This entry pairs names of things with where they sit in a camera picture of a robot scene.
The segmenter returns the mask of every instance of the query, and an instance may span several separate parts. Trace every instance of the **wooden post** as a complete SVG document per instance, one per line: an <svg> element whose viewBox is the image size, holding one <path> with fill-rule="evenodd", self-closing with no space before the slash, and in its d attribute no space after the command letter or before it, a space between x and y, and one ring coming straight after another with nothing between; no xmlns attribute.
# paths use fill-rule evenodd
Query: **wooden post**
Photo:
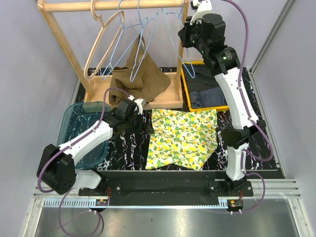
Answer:
<svg viewBox="0 0 316 237"><path fill-rule="evenodd" d="M46 0L38 0L38 8L40 9L43 17L45 18L48 26L50 27L51 31L55 35L58 43L60 44L61 48L63 49L66 57L68 58L71 66L73 67L75 73L77 74L78 78L80 79L83 87L85 88L86 92L89 94L91 98L93 98L93 90L91 84L84 78L83 70L75 57L74 52L72 51L65 35L63 34L61 28L59 27L56 18L54 17L53 13L49 13L45 10Z"/></svg>
<svg viewBox="0 0 316 237"><path fill-rule="evenodd" d="M139 8L181 7L183 0L140 0ZM95 10L117 10L119 1L100 1ZM137 9L138 0L122 1L119 9ZM46 12L90 11L91 2L46 3Z"/></svg>
<svg viewBox="0 0 316 237"><path fill-rule="evenodd" d="M187 16L188 16L188 9L189 9L189 0L185 0L184 6L183 6L183 12L182 12L182 23L186 21ZM181 59L183 59L183 47L181 46L181 40L179 40L179 55ZM176 80L177 80L177 87L176 88L176 93L179 95L182 95L182 90L181 90L181 68L182 68L182 62L180 58L178 58L178 65L177 65L177 75L176 75Z"/></svg>

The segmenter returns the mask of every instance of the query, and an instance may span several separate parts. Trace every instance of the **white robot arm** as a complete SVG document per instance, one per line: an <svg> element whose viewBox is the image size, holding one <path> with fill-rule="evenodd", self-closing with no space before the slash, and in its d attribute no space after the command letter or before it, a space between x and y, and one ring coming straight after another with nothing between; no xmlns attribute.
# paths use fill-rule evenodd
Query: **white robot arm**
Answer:
<svg viewBox="0 0 316 237"><path fill-rule="evenodd" d="M244 95L244 105L240 94L240 89L245 91L244 84L241 82L238 85L238 76L242 69L236 51L224 44L226 25L223 18L212 13L210 0L192 0L191 6L196 13L186 19L184 28L178 35L183 47L194 47L202 54L206 67L215 76L230 108L233 127L223 130L222 137L228 146L227 188L234 192L246 182L245 159L243 164L240 163L242 153L249 146L248 138L258 132L252 121L261 129L266 124L258 119L247 95Z"/></svg>
<svg viewBox="0 0 316 237"><path fill-rule="evenodd" d="M223 141L228 146L228 167L226 170L226 184L228 191L235 192L246 182L244 175L245 160L241 163L243 150L249 146L248 138L258 132L252 121L256 121L260 128L265 122L259 120L254 113L249 98L246 105L251 114L248 118L243 99L239 92L245 91L244 84L238 85L240 62L236 51L224 45L225 22L218 14L212 13L210 0L193 0L194 16L187 18L184 28L178 35L182 46L194 47L203 56L204 63L215 76L222 88L232 115L233 127L222 131ZM49 145L44 149L37 176L59 194L66 193L70 188L96 189L101 177L92 170L76 170L75 165L100 143L109 140L114 132L135 127L135 112L141 116L146 101L134 100L130 97L122 101L117 109L106 113L101 122L96 122L89 130L79 137L56 147ZM64 150L55 162L47 169L45 164L52 157Z"/></svg>
<svg viewBox="0 0 316 237"><path fill-rule="evenodd" d="M37 177L58 194L71 188L96 189L102 178L93 170L75 169L78 162L96 146L112 138L113 133L125 129L137 130L142 122L144 99L124 99L118 108L105 113L90 129L59 147L48 145L43 152ZM47 162L63 151L45 168Z"/></svg>

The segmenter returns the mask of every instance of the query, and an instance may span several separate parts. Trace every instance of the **folded cloth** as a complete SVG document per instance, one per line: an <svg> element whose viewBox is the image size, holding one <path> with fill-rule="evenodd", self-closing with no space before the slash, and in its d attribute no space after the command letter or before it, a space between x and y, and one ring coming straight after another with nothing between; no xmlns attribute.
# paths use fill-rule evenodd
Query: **folded cloth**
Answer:
<svg viewBox="0 0 316 237"><path fill-rule="evenodd" d="M216 110L192 113L153 110L146 169L169 164L200 170L217 148Z"/></svg>
<svg viewBox="0 0 316 237"><path fill-rule="evenodd" d="M220 87L189 94L192 109L209 108L227 105L224 93Z"/></svg>
<svg viewBox="0 0 316 237"><path fill-rule="evenodd" d="M145 98L146 101L150 102L153 101L160 93L164 92L170 86L171 81L167 75L159 70L150 55L146 53L134 82L130 82L130 75L132 74L132 69L134 67L139 40L140 38L135 41L125 67L115 67L112 71L113 77L110 87L123 89L128 94L134 96L135 99ZM137 71L143 55L144 50L140 47L133 76ZM121 100L125 97L126 95L123 92L111 90L109 95L110 104L117 107Z"/></svg>
<svg viewBox="0 0 316 237"><path fill-rule="evenodd" d="M215 77L211 75L211 71L204 64L193 64L196 73L195 78L190 76L183 65L182 68L189 93L193 91L205 91L219 86Z"/></svg>

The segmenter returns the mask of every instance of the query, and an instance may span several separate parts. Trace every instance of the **white wall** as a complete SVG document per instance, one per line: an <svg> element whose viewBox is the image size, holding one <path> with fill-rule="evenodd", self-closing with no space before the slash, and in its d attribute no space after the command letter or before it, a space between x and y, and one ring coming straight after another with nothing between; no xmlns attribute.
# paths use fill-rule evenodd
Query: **white wall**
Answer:
<svg viewBox="0 0 316 237"><path fill-rule="evenodd" d="M3 1L0 33L0 235L20 237L76 78L35 0Z"/></svg>
<svg viewBox="0 0 316 237"><path fill-rule="evenodd" d="M316 233L316 1L297 1L255 71L286 173Z"/></svg>
<svg viewBox="0 0 316 237"><path fill-rule="evenodd" d="M86 1L86 0L67 0L63 2L74 1ZM61 2L61 0L48 0L48 2ZM258 56L265 40L267 39L270 30L276 22L286 0L235 0L241 8L244 10L250 27L249 47L246 60L246 66L251 67L256 57ZM244 23L239 12L229 3L222 2L220 0L213 0L214 13L221 14L226 22L226 43L234 47L242 58L242 49L244 44ZM169 11L179 12L179 8L170 8ZM159 19L158 25L154 33L154 38L151 42L149 53L157 63L159 67L176 67L177 53L174 51L172 43L169 38L168 31L164 25L161 9L142 9L141 15L153 16L158 11ZM116 11L103 11L105 21L110 18ZM189 15L193 15L193 11L190 9ZM85 66L86 60L92 48L92 45L96 39L100 30L100 24L95 21L90 12L69 12L69 13L56 13L56 19L58 20L61 28L65 32L66 38L72 46L76 57L82 67ZM176 47L178 48L178 36L177 32L180 29L180 23L177 21L174 15L168 15L167 21L170 24L170 28L174 29L172 36L175 40ZM125 11L125 23L127 26L138 23L138 15L136 10ZM153 29L153 22L145 29L145 39L148 40L150 33ZM91 65L96 66L103 56L104 52L108 48L110 42L113 39L114 30L118 29L119 21L113 22L113 25L109 28L108 35L104 36L101 46L95 55L95 59L92 60ZM116 51L114 62L116 62L120 56L124 53L131 40L137 35L139 29L127 29L124 32L121 42L119 43L119 49ZM201 59L200 54L195 50L190 50L190 59ZM126 62L127 58L123 58L121 66Z"/></svg>

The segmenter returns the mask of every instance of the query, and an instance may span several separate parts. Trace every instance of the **yellow green patterned cloth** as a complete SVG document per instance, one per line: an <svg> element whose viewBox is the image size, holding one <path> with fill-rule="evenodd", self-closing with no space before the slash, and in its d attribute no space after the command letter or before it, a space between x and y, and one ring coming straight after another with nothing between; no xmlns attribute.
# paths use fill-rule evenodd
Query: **yellow green patterned cloth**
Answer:
<svg viewBox="0 0 316 237"><path fill-rule="evenodd" d="M217 148L216 110L181 112L153 109L146 169L177 164L200 170Z"/></svg>

